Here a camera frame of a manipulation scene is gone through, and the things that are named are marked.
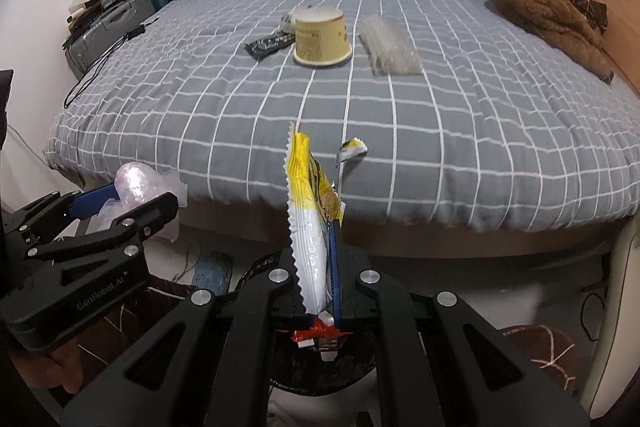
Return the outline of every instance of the power cord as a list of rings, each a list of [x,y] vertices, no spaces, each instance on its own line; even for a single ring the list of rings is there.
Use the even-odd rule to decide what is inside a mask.
[[[37,154],[32,148],[31,146],[26,142],[26,140],[22,137],[22,135],[18,132],[18,130],[11,125],[10,123],[7,123],[7,128],[11,130],[12,133],[15,134],[15,137],[17,137],[18,140],[20,140],[22,142],[22,144],[27,147],[27,149],[29,150],[29,152],[31,154],[33,154],[33,156],[35,156],[37,158],[37,160],[42,163],[47,169],[49,169],[49,166],[47,165],[46,161],[44,161],[44,159],[42,159],[42,157]]]
[[[93,81],[96,78],[98,78],[98,75],[102,73],[102,70],[107,65],[107,62],[109,61],[109,58],[111,57],[111,55],[113,55],[117,50],[119,50],[125,42],[130,41],[131,39],[134,39],[138,35],[142,35],[146,31],[146,29],[157,20],[158,20],[158,17],[156,17],[154,20],[152,20],[147,24],[141,24],[140,26],[133,28],[130,32],[127,32],[124,36],[119,38],[118,41],[116,41],[116,43],[114,43],[108,50],[106,50],[100,56],[100,58],[98,58],[87,70],[87,73],[89,73],[91,70],[95,68],[94,74],[91,76],[91,78],[85,80],[84,82],[82,82],[82,80],[78,80],[78,82],[76,82],[76,85],[69,90],[69,92],[65,97],[65,103],[64,103],[65,109],[68,109],[69,106],[76,101],[76,98],[78,98],[82,93],[84,93],[86,89],[89,86],[91,86]]]
[[[600,297],[600,295],[598,295],[596,292],[591,292],[589,295],[587,295],[584,298],[584,301],[582,302],[582,306],[580,308],[580,325],[582,326],[582,329],[584,330],[584,333],[587,335],[587,338],[591,342],[597,342],[600,337],[598,337],[597,339],[594,339],[591,336],[591,333],[589,332],[589,330],[587,329],[587,326],[585,326],[585,324],[584,324],[584,307],[587,305],[587,302],[589,301],[589,299],[591,297],[597,298],[600,301],[600,304],[602,304],[602,309],[605,308],[604,300],[602,299],[602,297]]]
[[[193,266],[191,266],[189,268],[189,247],[193,244],[196,244],[198,246],[198,258],[196,259],[196,262],[193,263]],[[171,279],[171,282],[178,282],[180,281],[180,279],[182,279],[185,275],[187,275],[191,270],[193,270],[196,267],[196,264],[198,264],[200,262],[200,256],[202,255],[202,245],[200,244],[199,241],[193,239],[191,240],[188,244],[187,244],[187,251],[185,253],[185,260],[184,260],[184,270],[182,270],[182,273],[176,275],[173,279]]]

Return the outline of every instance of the plastic bag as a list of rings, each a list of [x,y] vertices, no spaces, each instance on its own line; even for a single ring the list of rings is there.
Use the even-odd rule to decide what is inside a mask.
[[[187,185],[180,181],[180,176],[175,170],[160,174],[149,165],[127,163],[116,172],[114,185],[120,201],[107,200],[96,219],[92,219],[87,233],[107,230],[116,217],[166,192],[171,192],[178,198],[179,206],[187,206]],[[179,232],[178,216],[175,216],[175,219],[167,223],[156,235],[174,242],[178,239]]]
[[[380,15],[365,17],[359,27],[360,41],[369,53],[373,74],[422,74],[420,57],[407,31]]]
[[[342,222],[344,203],[314,160],[309,137],[289,131],[284,164],[289,201],[289,233],[294,264],[300,280],[300,295],[307,313],[318,315],[328,305],[327,223]]]

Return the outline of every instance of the blanket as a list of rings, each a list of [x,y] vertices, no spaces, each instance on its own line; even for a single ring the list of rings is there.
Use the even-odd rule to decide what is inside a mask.
[[[561,49],[574,62],[610,84],[613,73],[602,54],[602,34],[570,0],[492,0],[524,30]]]

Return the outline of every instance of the paper cup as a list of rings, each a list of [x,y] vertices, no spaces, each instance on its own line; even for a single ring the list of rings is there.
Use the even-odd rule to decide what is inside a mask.
[[[332,66],[353,54],[344,12],[331,6],[295,10],[293,58],[305,66]]]

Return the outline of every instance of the gray bedsheet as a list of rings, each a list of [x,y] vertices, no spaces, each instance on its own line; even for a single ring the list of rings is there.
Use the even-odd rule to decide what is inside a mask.
[[[245,52],[306,4],[345,10],[352,60]],[[372,76],[356,32],[379,13],[409,30],[422,76]],[[638,208],[638,100],[488,0],[177,0],[158,17],[59,115],[50,166],[109,178],[140,160],[178,168],[191,196],[284,208],[293,121],[356,219],[539,230]],[[368,155],[336,169],[353,136]]]

